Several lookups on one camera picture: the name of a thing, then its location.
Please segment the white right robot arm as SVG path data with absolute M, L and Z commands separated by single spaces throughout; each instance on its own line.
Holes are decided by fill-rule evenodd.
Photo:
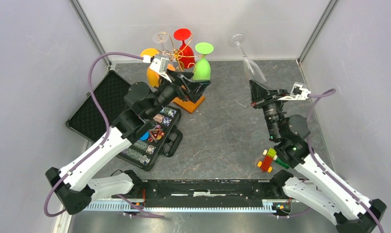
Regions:
M 276 155 L 314 184 L 309 187 L 282 170 L 270 180 L 271 194 L 307 205 L 327 218 L 340 233 L 371 233 L 374 229 L 383 232 L 380 221 L 386 204 L 361 194 L 330 169 L 310 145 L 308 119 L 301 115 L 286 116 L 283 111 L 285 102 L 306 100 L 311 92 L 302 83 L 295 83 L 291 91 L 270 89 L 256 80 L 250 80 L 249 86 L 251 105 L 263 111 Z

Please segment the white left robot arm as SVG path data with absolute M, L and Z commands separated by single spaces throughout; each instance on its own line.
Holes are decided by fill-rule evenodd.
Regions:
M 168 70 L 160 74 L 155 91 L 145 82 L 130 85 L 124 97 L 127 108 L 112 123 L 104 112 L 101 113 L 106 126 L 104 135 L 73 162 L 61 169 L 51 167 L 46 171 L 52 188 L 44 204 L 45 215 L 53 217 L 64 212 L 74 215 L 92 201 L 112 195 L 138 197 L 142 184 L 128 173 L 99 179 L 93 176 L 155 128 L 154 117 L 175 98 L 195 103 L 210 84 L 210 80 L 193 79 L 191 72 Z

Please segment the yellow wine glass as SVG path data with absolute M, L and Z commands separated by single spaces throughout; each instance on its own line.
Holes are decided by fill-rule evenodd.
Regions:
M 154 56 L 159 54 L 159 51 L 155 48 L 147 48 L 141 52 L 141 56 L 149 55 Z M 147 79 L 150 87 L 158 88 L 160 84 L 160 76 L 156 72 L 152 71 L 149 67 L 147 68 Z

